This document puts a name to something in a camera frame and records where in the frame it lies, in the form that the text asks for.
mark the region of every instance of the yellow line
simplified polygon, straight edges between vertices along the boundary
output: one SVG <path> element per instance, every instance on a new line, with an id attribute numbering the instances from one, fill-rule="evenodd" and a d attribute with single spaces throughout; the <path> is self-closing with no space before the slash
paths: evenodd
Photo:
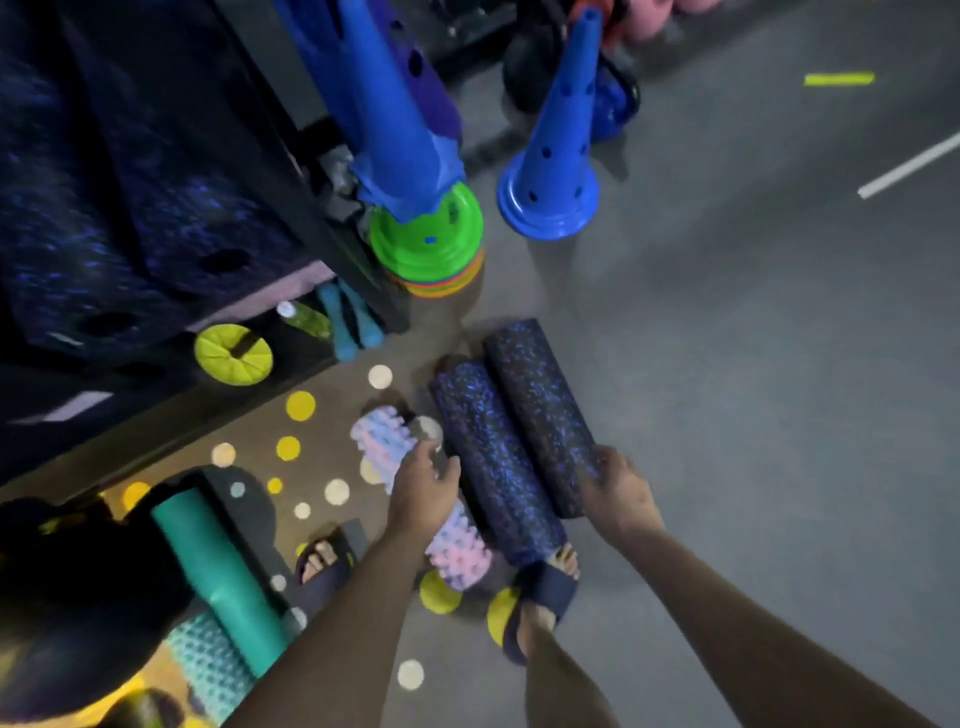
<path id="1" fill-rule="evenodd" d="M 875 77 L 873 73 L 808 73 L 804 85 L 870 85 Z"/>

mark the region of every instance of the slipper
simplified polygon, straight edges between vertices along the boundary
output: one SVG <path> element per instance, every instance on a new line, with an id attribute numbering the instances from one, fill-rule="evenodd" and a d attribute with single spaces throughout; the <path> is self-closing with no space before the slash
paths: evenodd
<path id="1" fill-rule="evenodd" d="M 309 565 L 309 558 L 310 556 L 319 557 L 316 546 L 324 541 L 330 544 L 337 560 L 333 564 L 324 563 L 320 573 L 304 582 L 303 573 Z M 339 528 L 329 536 L 314 539 L 306 545 L 297 558 L 294 574 L 297 577 L 297 583 L 300 584 L 300 604 L 308 619 L 320 612 L 347 583 L 355 564 L 356 556 L 353 554 L 353 549 L 350 548 L 347 537 Z"/>
<path id="2" fill-rule="evenodd" d="M 525 602 L 532 601 L 541 607 L 546 607 L 557 616 L 557 624 L 564 618 L 573 595 L 577 592 L 577 579 L 568 575 L 546 561 L 538 561 L 520 570 L 516 576 L 516 585 L 520 589 L 520 596 L 516 606 L 507 621 L 507 628 L 503 633 L 503 651 L 507 659 L 515 665 L 526 665 L 527 658 L 520 650 L 516 641 L 516 630 L 520 626 L 520 608 Z"/>

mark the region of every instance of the gym floor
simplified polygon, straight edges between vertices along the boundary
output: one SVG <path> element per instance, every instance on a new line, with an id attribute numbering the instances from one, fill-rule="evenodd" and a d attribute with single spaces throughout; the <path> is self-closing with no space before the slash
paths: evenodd
<path id="1" fill-rule="evenodd" d="M 330 522 L 358 518 L 375 538 L 386 498 L 348 437 L 361 409 L 401 396 L 432 412 L 424 385 L 440 356 L 537 316 L 595 436 L 647 474 L 678 538 L 934 721 L 957 723 L 960 153 L 870 200 L 857 189 L 960 131 L 958 30 L 950 0 L 726 0 L 674 24 L 637 57 L 639 117 L 592 151 L 595 219 L 557 243 L 499 216 L 497 175 L 523 137 L 499 69 L 470 79 L 456 97 L 486 212 L 482 278 L 305 382 L 317 401 L 306 422 L 275 400 L 135 480 L 207 464 L 230 443 L 248 489 L 283 481 L 270 502 L 287 566 Z M 848 71 L 876 82 L 803 84 Z M 368 383 L 378 364 L 393 371 L 386 392 Z M 302 443 L 289 462 L 275 452 L 285 435 Z M 349 485 L 344 505 L 324 499 L 333 478 Z M 568 532 L 583 581 L 560 641 L 623 725 L 734 725 L 644 583 L 588 523 Z M 411 599 L 397 663 L 418 660 L 425 679 L 392 684 L 385 726 L 524 724 L 523 672 L 485 624 L 507 576 L 448 616 Z"/>

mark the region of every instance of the black speckled foam roller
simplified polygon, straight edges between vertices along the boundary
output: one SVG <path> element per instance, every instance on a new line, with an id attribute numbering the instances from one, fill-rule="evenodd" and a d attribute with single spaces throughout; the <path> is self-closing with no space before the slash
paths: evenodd
<path id="1" fill-rule="evenodd" d="M 565 543 L 564 525 L 483 362 L 438 374 L 430 393 L 504 557 L 518 568 L 547 558 Z"/>
<path id="2" fill-rule="evenodd" d="M 488 336 L 484 353 L 530 448 L 557 515 L 584 515 L 577 469 L 596 477 L 593 435 L 537 319 Z"/>
<path id="3" fill-rule="evenodd" d="M 188 147 L 127 73 L 69 24 L 65 36 L 154 276 L 227 303 L 303 263 L 302 247 L 276 216 L 201 150 Z"/>
<path id="4" fill-rule="evenodd" d="M 190 319 L 114 246 L 92 173 L 109 161 L 91 143 L 62 40 L 27 7 L 0 0 L 0 278 L 31 344 L 113 357 Z"/>

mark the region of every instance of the person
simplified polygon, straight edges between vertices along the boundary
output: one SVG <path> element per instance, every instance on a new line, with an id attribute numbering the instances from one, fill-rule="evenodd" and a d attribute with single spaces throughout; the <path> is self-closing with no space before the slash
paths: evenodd
<path id="1" fill-rule="evenodd" d="M 434 475 L 436 442 L 404 459 L 387 527 L 344 588 L 310 622 L 228 720 L 228 728 L 374 728 L 380 724 L 400 627 L 423 552 L 458 496 L 460 462 Z M 929 726 L 926 718 L 753 603 L 673 538 L 650 485 L 615 449 L 602 477 L 582 477 L 587 518 L 629 561 L 680 626 L 745 726 Z M 550 559 L 579 578 L 569 545 Z M 556 615 L 518 605 L 531 728 L 613 728 L 603 693 L 554 637 Z"/>

